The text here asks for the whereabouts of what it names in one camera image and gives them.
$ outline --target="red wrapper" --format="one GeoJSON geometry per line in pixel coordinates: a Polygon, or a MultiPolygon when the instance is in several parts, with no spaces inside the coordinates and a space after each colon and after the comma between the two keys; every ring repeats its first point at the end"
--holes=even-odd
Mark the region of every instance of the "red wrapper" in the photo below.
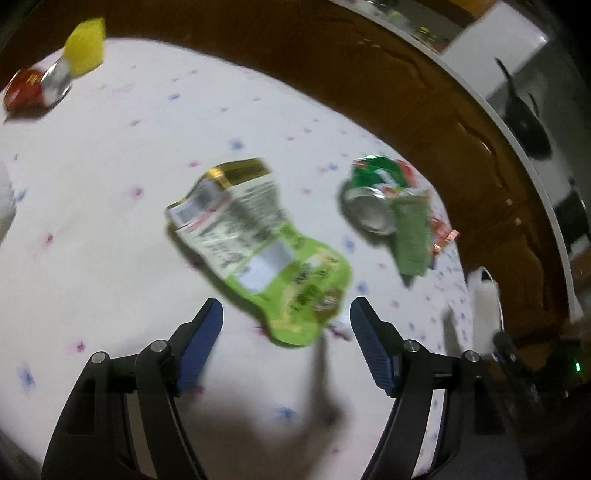
{"type": "Polygon", "coordinates": [[[431,218],[431,228],[433,228],[433,256],[437,256],[443,248],[453,242],[460,234],[447,223],[439,218],[431,218]]]}
{"type": "Polygon", "coordinates": [[[6,88],[4,108],[8,111],[27,106],[44,105],[39,70],[19,70],[6,88]]]}

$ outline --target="table surface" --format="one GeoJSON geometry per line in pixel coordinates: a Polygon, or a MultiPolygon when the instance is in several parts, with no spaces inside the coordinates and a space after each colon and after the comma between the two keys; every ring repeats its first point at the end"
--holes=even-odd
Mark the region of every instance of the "table surface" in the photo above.
{"type": "MultiPolygon", "coordinates": [[[[44,117],[3,118],[0,128],[0,160],[17,199],[0,245],[0,428],[42,461],[92,352],[137,353],[216,297],[222,332],[199,388],[177,402],[209,477],[360,478],[392,400],[355,340],[326,332],[305,348],[272,344],[178,251],[164,208],[207,168],[264,158],[295,226],[351,264],[343,321],[350,302],[366,296],[403,337],[433,352],[445,350],[449,307],[460,346],[472,346],[456,246],[407,288],[386,246],[364,241],[337,204],[351,160],[401,158],[392,147],[253,70],[154,41],[111,39],[105,48],[104,64],[44,117]]],[[[434,213],[447,219],[418,176],[433,191],[434,213]]],[[[415,472],[431,462],[441,398],[433,397],[415,472]]]]}

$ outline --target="green soda can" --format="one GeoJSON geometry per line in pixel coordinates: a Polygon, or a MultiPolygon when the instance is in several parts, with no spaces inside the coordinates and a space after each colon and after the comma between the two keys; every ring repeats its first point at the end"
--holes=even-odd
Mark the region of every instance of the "green soda can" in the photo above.
{"type": "Polygon", "coordinates": [[[392,199],[401,189],[415,186],[407,168],[379,155],[368,155],[353,161],[343,201],[351,215],[368,232],[392,235],[396,231],[392,199]]]}

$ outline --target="metal screw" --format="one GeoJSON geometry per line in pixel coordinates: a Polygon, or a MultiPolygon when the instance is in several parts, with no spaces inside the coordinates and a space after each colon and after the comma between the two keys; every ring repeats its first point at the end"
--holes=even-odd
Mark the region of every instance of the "metal screw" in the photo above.
{"type": "Polygon", "coordinates": [[[418,350],[421,348],[421,345],[419,342],[416,342],[414,340],[405,340],[404,341],[404,349],[407,352],[418,352],[418,350]]]}
{"type": "Polygon", "coordinates": [[[166,340],[156,340],[155,342],[152,342],[152,345],[150,345],[150,350],[153,352],[162,352],[167,345],[168,342],[166,340]]]}
{"type": "Polygon", "coordinates": [[[90,361],[94,364],[101,364],[107,358],[104,352],[96,352],[90,357],[90,361]]]}
{"type": "Polygon", "coordinates": [[[478,360],[480,360],[480,355],[478,355],[478,353],[476,353],[474,350],[468,350],[466,351],[466,358],[473,363],[476,363],[478,360]]]}

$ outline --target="yellow sponge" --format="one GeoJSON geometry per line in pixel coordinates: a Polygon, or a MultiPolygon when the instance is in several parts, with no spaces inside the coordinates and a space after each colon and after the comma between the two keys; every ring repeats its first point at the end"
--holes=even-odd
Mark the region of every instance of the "yellow sponge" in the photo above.
{"type": "Polygon", "coordinates": [[[78,25],[66,40],[64,57],[74,77],[84,75],[103,63],[105,19],[93,18],[78,25]]]}

